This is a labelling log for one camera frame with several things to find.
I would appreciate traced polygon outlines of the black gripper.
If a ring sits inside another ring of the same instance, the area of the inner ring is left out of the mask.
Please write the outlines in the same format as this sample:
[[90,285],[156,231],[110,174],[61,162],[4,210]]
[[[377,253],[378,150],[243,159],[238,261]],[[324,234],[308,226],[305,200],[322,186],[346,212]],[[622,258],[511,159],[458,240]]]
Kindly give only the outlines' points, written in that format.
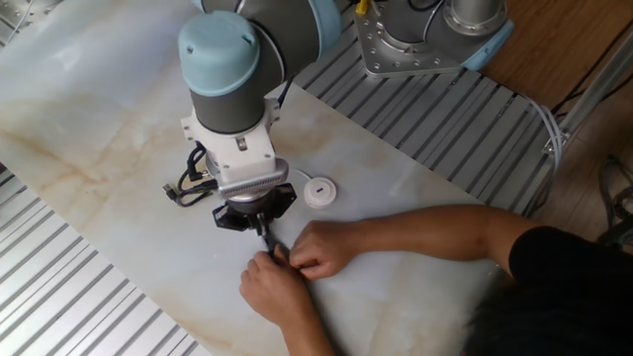
[[291,183],[274,187],[259,198],[250,201],[227,200],[226,204],[214,209],[212,216],[219,228],[247,231],[254,230],[262,235],[262,226],[257,217],[271,223],[282,217],[297,199],[296,191]]

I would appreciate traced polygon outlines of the person's right hand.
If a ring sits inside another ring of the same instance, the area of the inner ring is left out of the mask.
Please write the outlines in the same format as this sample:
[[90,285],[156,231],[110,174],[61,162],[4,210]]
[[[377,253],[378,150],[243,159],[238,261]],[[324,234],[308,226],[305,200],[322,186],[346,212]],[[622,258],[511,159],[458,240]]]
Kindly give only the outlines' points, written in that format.
[[363,252],[358,222],[309,222],[291,248],[289,261],[310,281],[333,277]]

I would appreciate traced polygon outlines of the person's left hand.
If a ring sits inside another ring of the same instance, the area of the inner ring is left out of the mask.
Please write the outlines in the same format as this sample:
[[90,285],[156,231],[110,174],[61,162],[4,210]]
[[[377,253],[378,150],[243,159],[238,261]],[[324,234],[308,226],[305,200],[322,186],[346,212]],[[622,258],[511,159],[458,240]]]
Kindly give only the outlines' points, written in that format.
[[239,292],[255,312],[282,330],[303,328],[316,317],[307,286],[280,245],[248,261]]

